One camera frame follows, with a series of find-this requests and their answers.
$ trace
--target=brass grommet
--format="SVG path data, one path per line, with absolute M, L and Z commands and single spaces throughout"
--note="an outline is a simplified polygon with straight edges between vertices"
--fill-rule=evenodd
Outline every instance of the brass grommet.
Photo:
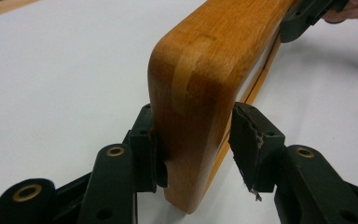
M 307 148 L 303 148 L 303 147 L 296 149 L 296 153 L 297 153 L 297 155 L 305 157 L 305 158 L 314 158 L 315 157 L 315 154 L 311 150 L 309 150 Z
M 122 147 L 112 147 L 106 151 L 106 155 L 110 157 L 120 156 L 123 153 L 124 153 L 124 148 Z
M 24 194 L 24 191 L 26 191 L 27 189 L 32 189 L 33 191 Z M 42 191 L 42 186 L 38 184 L 31 184 L 31 185 L 24 186 L 13 194 L 13 201 L 17 203 L 26 202 L 36 197 L 41 191 Z

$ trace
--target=white table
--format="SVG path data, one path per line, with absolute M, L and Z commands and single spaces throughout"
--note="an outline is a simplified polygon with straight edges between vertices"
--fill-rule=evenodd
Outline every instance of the white table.
M 32 177 L 56 188 L 88 173 L 149 102 L 152 48 L 203 1 L 44 0 L 0 16 L 0 195 Z M 358 185 L 358 21 L 320 21 L 284 44 L 258 107 L 286 144 L 314 147 Z M 162 190 L 139 194 L 140 223 L 279 223 L 256 203 L 229 152 L 187 216 Z

